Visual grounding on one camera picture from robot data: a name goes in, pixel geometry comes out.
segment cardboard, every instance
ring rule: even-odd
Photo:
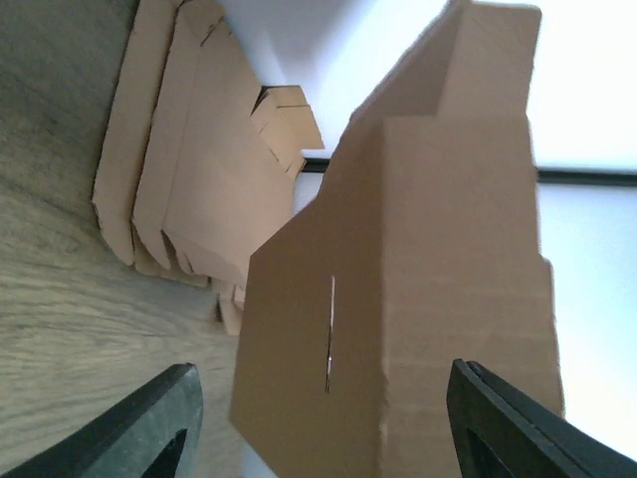
[[[322,147],[301,88],[262,94],[223,14],[140,1],[94,193],[122,262],[198,286],[245,286],[250,254],[292,216],[301,148]]]
[[[306,121],[296,137],[274,97],[257,105],[261,89],[222,10],[211,0],[184,4],[133,210],[162,267],[174,248],[182,270],[245,287],[250,255],[292,217],[300,149],[320,142],[319,131]],[[285,91],[295,100],[285,109],[307,117],[300,89]]]
[[[130,217],[179,3],[139,2],[96,175],[93,203],[102,234],[127,265],[134,262]]]
[[[234,297],[232,300],[237,307],[243,311],[246,304],[246,291],[241,287],[235,287]]]
[[[234,301],[236,286],[216,281],[213,289],[217,294],[220,321],[223,322],[229,336],[238,336],[241,332],[243,310]]]
[[[252,256],[230,419],[280,478],[460,477],[457,358],[562,413],[526,116],[539,21],[450,1]]]

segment laminate flooring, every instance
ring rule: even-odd
[[[205,399],[196,476],[238,476],[237,341],[214,322],[213,294],[120,264],[91,204],[135,8],[0,6],[0,473],[192,361]]]

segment white wall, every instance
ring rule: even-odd
[[[543,185],[566,418],[637,460],[637,189]]]
[[[445,0],[219,0],[264,84],[299,84],[330,157],[351,112]],[[540,166],[637,170],[634,0],[541,7],[529,116]]]

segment corrugated cardboard edge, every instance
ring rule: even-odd
[[[177,3],[139,3],[96,175],[93,204],[102,234],[117,258],[127,265],[134,261],[130,217]]]
[[[301,87],[268,88],[251,119],[284,171],[296,178],[306,164],[301,149],[324,148],[312,108]]]
[[[544,264],[546,266],[546,274],[548,275],[548,278],[546,279],[546,281],[548,283],[548,291],[550,293],[550,308],[553,310],[553,330],[554,330],[555,336],[557,337],[557,323],[556,323],[557,320],[555,317],[555,282],[553,280],[553,265],[545,257],[541,256],[541,258],[544,261]],[[557,341],[557,366],[559,369],[559,376],[561,377],[561,358],[559,353],[559,341]],[[559,416],[561,418],[566,419],[566,397],[564,396],[563,383],[561,384],[559,392],[561,394],[561,413],[559,414]]]

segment flattened cardboard box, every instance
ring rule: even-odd
[[[561,413],[526,117],[539,21],[449,2],[253,255],[230,419],[280,478],[459,477],[457,358]]]
[[[207,277],[160,267],[131,226],[152,114],[174,28],[177,0],[141,0],[110,109],[93,203],[106,243],[142,274],[206,286]]]
[[[306,138],[278,120],[270,95],[257,105],[262,87],[211,5],[177,14],[133,223],[163,267],[169,244],[185,272],[245,287],[250,255],[292,217]],[[301,89],[282,91],[320,142]]]
[[[218,98],[219,91],[230,89],[238,98],[242,98],[243,95],[252,95],[250,100],[247,96],[243,97],[248,104],[251,103],[251,109],[261,87],[257,86],[254,74],[247,66],[243,53],[223,24],[222,8],[210,0],[195,0],[182,5],[178,14],[177,8],[180,3],[177,0],[140,1],[113,100],[103,155],[96,177],[94,204],[105,240],[122,262],[128,265],[134,263],[136,269],[144,274],[206,285],[208,283],[206,276],[210,274],[194,274],[194,269],[209,270],[205,266],[211,260],[206,255],[205,248],[200,248],[204,251],[203,266],[200,264],[193,266],[183,248],[175,249],[173,244],[166,240],[165,232],[161,229],[162,223],[159,221],[161,211],[169,208],[173,175],[178,167],[177,160],[182,146],[182,137],[186,131],[186,120],[190,115],[190,105],[197,105],[200,102],[200,97],[197,95],[203,95],[205,98],[210,96],[211,90],[215,90],[212,93]],[[209,40],[218,25],[226,33],[225,38],[221,36],[224,45],[220,47],[223,47],[226,53],[232,50],[233,55],[224,57],[223,61],[240,65],[241,78],[245,81],[237,85],[229,85],[228,79],[224,79],[221,84],[215,85],[215,88],[211,88],[211,84],[208,84],[205,85],[207,89],[199,88],[198,91],[193,91],[198,78],[195,70],[199,65],[200,57],[204,55],[201,44],[207,43],[209,49],[214,49],[215,45]],[[243,88],[245,85],[249,85],[252,90]],[[250,137],[251,140],[247,143],[254,144],[256,142],[254,129],[261,131],[267,126],[269,135],[262,136],[260,141],[259,150],[262,157],[255,157],[254,160],[263,160],[264,151],[268,151],[269,147],[271,153],[267,160],[271,160],[274,156],[279,162],[280,169],[282,168],[289,178],[294,179],[303,167],[301,148],[309,147],[309,145],[322,147],[322,141],[312,111],[301,89],[282,87],[274,90],[277,98],[274,109],[268,116],[264,113],[264,109],[269,103],[263,102],[262,106],[259,105],[259,110],[255,114],[260,115],[260,124],[255,124],[252,129],[246,129],[245,122],[242,130],[232,130],[232,124],[220,123],[227,113],[233,113],[232,108],[242,106],[234,103],[224,105],[227,107],[225,110],[219,108],[212,110],[216,112],[214,115],[217,115],[214,124],[209,120],[210,112],[206,112],[206,117],[199,118],[201,122],[191,119],[190,128],[193,129],[193,124],[195,129],[199,127],[199,130],[217,127],[217,135],[234,138],[235,150],[232,152],[240,158],[245,158],[249,156],[248,151],[241,151],[238,146],[244,142],[242,134]],[[285,108],[285,121],[276,120],[279,108]],[[296,122],[296,126],[290,124],[292,120]],[[142,184],[139,184],[142,168],[145,173]],[[228,172],[219,168],[212,169],[204,171],[208,175],[204,175],[202,181],[209,178],[210,174],[218,176]],[[288,178],[281,179],[285,176],[283,172],[278,170],[275,174],[273,169],[271,167],[269,170],[272,177],[279,181],[284,180],[289,186],[291,181]],[[214,196],[215,203],[225,203],[228,199],[229,188],[241,189],[244,178],[237,174],[236,170],[230,172],[234,174],[232,177],[228,174],[229,180],[223,185],[224,190],[216,191],[215,194],[218,195]],[[289,187],[283,191],[271,189],[270,195],[264,197],[268,178],[262,177],[262,179],[264,183],[261,184],[260,190],[261,202],[271,203],[272,209],[279,211],[281,216],[275,217],[274,225],[268,224],[267,230],[274,231],[282,223],[284,215],[287,219],[292,215],[291,211],[288,212],[288,209],[292,209],[292,193]],[[209,189],[215,184],[218,186],[218,182],[212,181],[206,184],[205,188]],[[181,196],[179,196],[178,188],[176,196],[179,201]],[[210,199],[211,197],[207,196],[202,198],[203,201]],[[284,201],[289,201],[289,204],[281,205]],[[140,231],[131,225],[135,204],[137,204],[136,222],[140,225]],[[207,204],[209,202],[197,206],[205,208]],[[224,217],[234,221],[235,229],[239,221],[245,220],[245,214],[243,216],[237,214],[236,205],[236,203],[230,203],[227,210],[223,211]],[[247,235],[265,237],[255,231],[266,229],[264,223],[267,224],[268,220],[273,220],[272,216],[275,215],[272,213],[270,218],[262,217],[260,221],[250,217],[248,220],[253,222],[244,224],[248,229]],[[155,230],[148,224],[158,225]],[[206,244],[209,242],[202,241],[200,237],[198,239],[199,242]],[[144,242],[147,242],[151,248],[147,249]],[[248,250],[240,253],[245,256],[243,263],[247,263],[252,252],[253,250]]]

